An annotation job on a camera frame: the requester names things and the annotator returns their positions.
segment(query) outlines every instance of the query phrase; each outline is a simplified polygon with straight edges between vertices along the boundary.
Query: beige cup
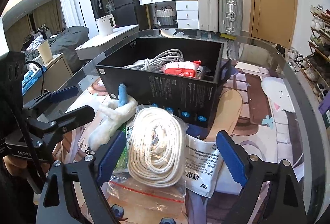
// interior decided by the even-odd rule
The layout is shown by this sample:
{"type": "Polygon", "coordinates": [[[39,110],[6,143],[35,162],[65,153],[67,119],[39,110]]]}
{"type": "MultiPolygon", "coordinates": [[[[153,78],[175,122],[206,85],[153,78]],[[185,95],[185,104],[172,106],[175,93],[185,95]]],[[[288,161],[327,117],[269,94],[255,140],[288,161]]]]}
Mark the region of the beige cup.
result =
{"type": "Polygon", "coordinates": [[[41,58],[43,59],[45,64],[49,63],[53,59],[51,48],[49,47],[49,43],[47,40],[41,45],[39,45],[38,52],[40,53],[41,58]]]}

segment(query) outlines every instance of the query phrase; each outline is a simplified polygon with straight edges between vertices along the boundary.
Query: white suitcase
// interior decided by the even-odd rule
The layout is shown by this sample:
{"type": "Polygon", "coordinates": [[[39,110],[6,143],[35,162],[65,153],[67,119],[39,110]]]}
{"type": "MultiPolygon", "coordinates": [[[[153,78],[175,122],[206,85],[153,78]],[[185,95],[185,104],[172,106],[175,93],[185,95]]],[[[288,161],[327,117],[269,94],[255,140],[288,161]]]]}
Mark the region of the white suitcase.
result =
{"type": "Polygon", "coordinates": [[[200,30],[218,31],[219,0],[198,0],[198,20],[200,30]]]}
{"type": "Polygon", "coordinates": [[[243,0],[219,0],[219,32],[240,35],[243,0]]]}

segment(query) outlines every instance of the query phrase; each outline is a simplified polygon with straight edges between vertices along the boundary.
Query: gray comforter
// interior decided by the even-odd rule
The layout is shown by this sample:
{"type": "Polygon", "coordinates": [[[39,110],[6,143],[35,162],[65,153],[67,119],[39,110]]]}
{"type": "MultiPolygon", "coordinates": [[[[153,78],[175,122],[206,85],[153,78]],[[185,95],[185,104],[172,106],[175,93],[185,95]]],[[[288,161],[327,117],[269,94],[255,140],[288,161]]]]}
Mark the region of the gray comforter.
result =
{"type": "MultiPolygon", "coordinates": [[[[87,27],[72,26],[59,33],[56,37],[48,39],[52,54],[64,54],[65,60],[68,62],[72,73],[77,72],[83,65],[75,49],[89,40],[88,33],[89,29],[87,27]]],[[[38,50],[22,52],[25,53],[25,61],[32,61],[39,55],[38,50]]]]}

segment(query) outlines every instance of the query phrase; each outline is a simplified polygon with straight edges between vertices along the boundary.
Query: white kettle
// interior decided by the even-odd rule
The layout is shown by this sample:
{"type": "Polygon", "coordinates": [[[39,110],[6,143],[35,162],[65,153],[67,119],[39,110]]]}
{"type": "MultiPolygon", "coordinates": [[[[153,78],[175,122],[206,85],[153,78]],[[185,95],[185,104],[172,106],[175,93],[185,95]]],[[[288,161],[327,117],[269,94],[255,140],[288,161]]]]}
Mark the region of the white kettle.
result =
{"type": "Polygon", "coordinates": [[[102,37],[112,34],[113,29],[116,27],[112,14],[98,18],[95,22],[99,29],[99,34],[102,37]]]}

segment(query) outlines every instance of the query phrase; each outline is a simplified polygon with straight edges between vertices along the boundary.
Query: person's hand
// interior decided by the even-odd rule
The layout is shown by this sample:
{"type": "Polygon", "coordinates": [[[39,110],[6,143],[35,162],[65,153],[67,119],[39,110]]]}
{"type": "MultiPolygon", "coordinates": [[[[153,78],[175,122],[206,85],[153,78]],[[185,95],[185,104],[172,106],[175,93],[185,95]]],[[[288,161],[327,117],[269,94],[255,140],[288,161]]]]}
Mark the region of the person's hand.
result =
{"type": "Polygon", "coordinates": [[[7,155],[3,157],[6,169],[12,176],[23,176],[24,169],[27,168],[27,160],[7,155]]]}

